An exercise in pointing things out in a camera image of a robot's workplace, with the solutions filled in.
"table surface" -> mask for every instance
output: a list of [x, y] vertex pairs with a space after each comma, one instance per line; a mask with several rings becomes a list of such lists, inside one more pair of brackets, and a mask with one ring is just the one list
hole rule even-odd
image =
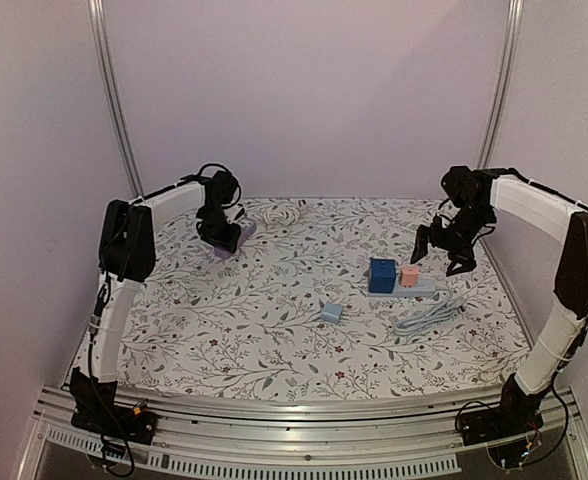
[[[136, 296], [121, 345], [119, 382], [164, 394], [274, 401], [347, 400], [439, 393], [502, 383], [528, 352], [522, 328], [483, 249], [474, 272], [445, 277], [443, 251], [420, 262], [465, 311], [407, 337], [391, 321], [435, 299], [367, 296], [369, 259], [409, 263], [430, 200], [307, 199], [300, 220], [267, 226], [267, 209], [292, 199], [250, 199], [258, 230], [228, 260], [195, 231], [193, 212], [156, 232], [156, 268]], [[325, 303], [344, 306], [338, 324]]]

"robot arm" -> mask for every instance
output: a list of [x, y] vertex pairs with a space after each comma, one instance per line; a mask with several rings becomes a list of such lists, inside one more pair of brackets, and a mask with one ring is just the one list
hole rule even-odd
[[[222, 169], [212, 177], [203, 176], [203, 171], [212, 166]], [[101, 273], [89, 326], [89, 345], [77, 359], [79, 366], [72, 371], [70, 381], [70, 392], [77, 403], [74, 426], [117, 437], [122, 436], [117, 430], [125, 429], [130, 441], [151, 442], [153, 414], [146, 412], [143, 421], [135, 420], [124, 407], [114, 405], [114, 397], [118, 352], [127, 316], [136, 293], [156, 263], [154, 231], [181, 213], [198, 209], [200, 238], [234, 253], [241, 234], [241, 227], [234, 220], [244, 213], [239, 207], [232, 208], [238, 202], [234, 202], [237, 191], [240, 198], [240, 186], [229, 170], [208, 164], [196, 175], [184, 177], [144, 198], [110, 202], [99, 247]], [[139, 428], [139, 424], [145, 424], [145, 428]]]
[[526, 221], [563, 246], [547, 323], [528, 358], [505, 383], [499, 407], [461, 416], [467, 445], [523, 433], [529, 424], [542, 426], [540, 402], [588, 329], [588, 206], [514, 169], [452, 167], [441, 184], [460, 210], [447, 226], [437, 214], [429, 227], [419, 227], [412, 263], [427, 254], [431, 243], [448, 251], [448, 275], [473, 270], [473, 245], [484, 227], [496, 223], [494, 209]]

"pink wall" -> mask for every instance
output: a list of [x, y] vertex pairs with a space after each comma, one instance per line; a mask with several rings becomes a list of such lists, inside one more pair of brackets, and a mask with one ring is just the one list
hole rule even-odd
[[148, 191], [218, 161], [252, 196], [441, 196], [475, 164], [505, 2], [106, 2]]
[[118, 196], [129, 189], [87, 2], [0, 1], [0, 479], [80, 339]]
[[[525, 2], [507, 108], [493, 166], [588, 203], [588, 2]], [[550, 308], [560, 247], [501, 217], [490, 245], [535, 334]], [[565, 374], [588, 427], [588, 340]]]

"wire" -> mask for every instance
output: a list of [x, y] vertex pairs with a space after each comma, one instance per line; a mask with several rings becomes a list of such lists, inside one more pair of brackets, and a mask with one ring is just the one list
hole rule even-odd
[[472, 242], [472, 246], [476, 245], [476, 242], [478, 242], [481, 238], [487, 236], [487, 235], [491, 235], [492, 233], [494, 233], [494, 230], [496, 230], [496, 227], [488, 227], [486, 232], [481, 233], [480, 235], [478, 235], [474, 241]]
[[116, 239], [118, 237], [120, 237], [123, 234], [123, 232], [125, 231], [125, 228], [127, 227], [127, 222], [129, 221], [129, 218], [130, 218], [130, 210], [127, 211], [127, 214], [125, 215], [125, 218], [123, 219], [123, 223], [121, 224], [121, 226], [119, 227], [117, 232], [114, 234], [114, 236], [112, 238], [110, 238], [110, 240], [105, 244], [105, 247], [103, 247], [99, 252], [99, 259], [98, 259], [99, 260], [99, 268], [101, 270], [104, 270], [105, 272], [107, 272], [107, 262], [105, 261], [105, 255], [107, 255], [107, 251], [112, 247], [112, 245], [114, 244]]
[[119, 422], [118, 418], [116, 418], [116, 415], [114, 415], [114, 413], [112, 412], [111, 409], [109, 409], [107, 407], [107, 405], [105, 405], [105, 402], [103, 402], [103, 399], [101, 398], [101, 395], [98, 392], [98, 389], [96, 388], [96, 384], [94, 383], [94, 378], [92, 375], [92, 351], [93, 351], [93, 347], [94, 347], [94, 341], [93, 339], [90, 339], [90, 345], [87, 349], [87, 371], [88, 374], [90, 376], [90, 383], [92, 384], [92, 390], [94, 390], [94, 394], [96, 395], [96, 398], [98, 399], [99, 403], [101, 404], [101, 406], [103, 407], [103, 409], [109, 414], [109, 416], [111, 417], [112, 421], [114, 422], [114, 424], [116, 425], [116, 428], [118, 428], [118, 433], [121, 436], [121, 439], [123, 440], [123, 443], [125, 444], [125, 451], [127, 453], [127, 456], [130, 460], [130, 469], [125, 472], [125, 473], [118, 473], [112, 470], [111, 467], [107, 466], [107, 454], [105, 452], [105, 447], [107, 445], [109, 445], [109, 441], [105, 439], [105, 434], [102, 433], [101, 434], [101, 442], [103, 443], [103, 449], [101, 450], [102, 452], [102, 456], [103, 456], [103, 467], [105, 468], [105, 470], [112, 476], [117, 477], [117, 478], [127, 478], [129, 476], [131, 476], [134, 473], [134, 469], [136, 468], [136, 464], [134, 463], [134, 455], [132, 455], [132, 449], [130, 448], [130, 444], [127, 441], [127, 435], [125, 435], [125, 432], [123, 431], [123, 427], [121, 426], [121, 422]]
[[[203, 165], [203, 166], [202, 166], [202, 167], [199, 169], [199, 171], [198, 171], [198, 173], [196, 174], [196, 176], [197, 176], [197, 177], [200, 177], [201, 175], [203, 175], [203, 172], [204, 172], [206, 169], [208, 169], [208, 168], [211, 168], [211, 167], [220, 168], [221, 170], [223, 170], [223, 171], [225, 171], [225, 172], [229, 173], [230, 175], [232, 175], [232, 172], [230, 172], [230, 169], [229, 169], [229, 168], [227, 168], [225, 165], [221, 165], [220, 163], [206, 163], [205, 165]], [[241, 188], [241, 184], [240, 184], [240, 183], [238, 183], [237, 185], [238, 185], [238, 186], [237, 186], [237, 188], [236, 188], [236, 191], [238, 191], [238, 196], [236, 197], [236, 200], [235, 200], [234, 202], [232, 202], [231, 204], [229, 204], [229, 205], [225, 205], [225, 206], [223, 207], [223, 210], [227, 210], [227, 209], [229, 209], [229, 208], [235, 207], [236, 205], [238, 205], [238, 202], [240, 202], [240, 201], [241, 201], [241, 196], [243, 195], [243, 189]]]
[[531, 178], [527, 178], [525, 175], [523, 175], [521, 172], [519, 172], [516, 168], [511, 167], [507, 169], [508, 173], [514, 175], [515, 177], [517, 177], [520, 181], [527, 183], [528, 185], [531, 185], [532, 187], [538, 188], [539, 190], [543, 190], [546, 193], [550, 193], [552, 195], [555, 195], [559, 198], [562, 198], [563, 200], [573, 203], [574, 205], [576, 205], [577, 207], [582, 208], [583, 210], [587, 210], [588, 211], [588, 206], [585, 205], [584, 203], [579, 202], [578, 200], [574, 200], [571, 197], [568, 197], [567, 195], [559, 192], [558, 190], [554, 190], [553, 188], [548, 187], [547, 185], [543, 185], [542, 183], [538, 183], [535, 182], [533, 179]]
[[263, 212], [263, 221], [266, 225], [282, 225], [288, 227], [298, 222], [299, 218], [307, 210], [305, 200], [299, 200], [298, 207], [293, 205], [279, 205]]
[[437, 215], [437, 216], [439, 216], [439, 217], [441, 217], [441, 218], [444, 218], [444, 219], [445, 219], [445, 220], [447, 220], [449, 223], [452, 223], [452, 222], [453, 222], [453, 220], [452, 220], [450, 217], [448, 217], [447, 215], [445, 215], [444, 213], [437, 213], [436, 215]]
[[554, 380], [556, 380], [556, 375], [557, 374], [555, 374], [554, 378], [552, 379], [552, 394], [556, 397], [556, 399], [563, 406], [563, 410], [565, 412], [565, 424], [563, 425], [563, 432], [561, 432], [561, 436], [559, 437], [556, 444], [545, 455], [543, 455], [540, 458], [537, 458], [536, 460], [532, 460], [531, 462], [524, 463], [523, 464], [524, 467], [531, 467], [532, 465], [536, 465], [537, 463], [541, 463], [543, 460], [549, 458], [558, 449], [558, 447], [561, 446], [561, 443], [563, 443], [563, 440], [565, 439], [565, 435], [567, 435], [567, 429], [569, 428], [569, 425], [570, 425], [570, 410], [569, 410], [569, 408], [567, 408], [567, 404], [565, 403], [565, 401], [561, 398], [561, 396], [556, 391], [556, 386], [554, 385]]
[[[543, 434], [541, 433], [541, 431], [538, 429], [538, 427], [536, 426], [535, 423], [528, 423], [528, 425], [532, 428], [532, 430], [534, 430], [534, 438], [532, 438], [532, 440], [530, 441], [531, 445], [534, 445], [534, 442], [536, 440], [542, 441], [543, 440]], [[536, 446], [534, 448], [532, 448], [530, 450], [530, 452], [533, 452], [536, 449]]]
[[459, 428], [459, 424], [458, 421], [461, 418], [461, 415], [463, 414], [463, 412], [465, 410], [467, 410], [469, 408], [470, 405], [474, 405], [474, 404], [479, 404], [482, 407], [487, 408], [488, 410], [492, 410], [492, 407], [490, 407], [487, 403], [481, 402], [480, 400], [472, 400], [471, 402], [467, 402], [465, 405], [463, 405], [460, 410], [458, 411], [458, 413], [456, 414], [456, 418], [454, 419], [454, 428], [456, 428], [456, 431], [458, 433], [460, 433], [461, 435], [463, 434], [463, 432], [461, 431], [461, 429]]
[[447, 288], [439, 288], [436, 291], [447, 293], [448, 297], [427, 310], [400, 320], [397, 319], [392, 321], [392, 330], [396, 335], [411, 335], [425, 330], [437, 323], [449, 320], [454, 314], [460, 311], [467, 300], [468, 292], [452, 298], [452, 291]]

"pink cube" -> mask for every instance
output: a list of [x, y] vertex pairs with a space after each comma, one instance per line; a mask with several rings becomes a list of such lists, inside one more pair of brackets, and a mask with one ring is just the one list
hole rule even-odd
[[402, 267], [399, 282], [401, 287], [414, 287], [418, 282], [418, 267]]

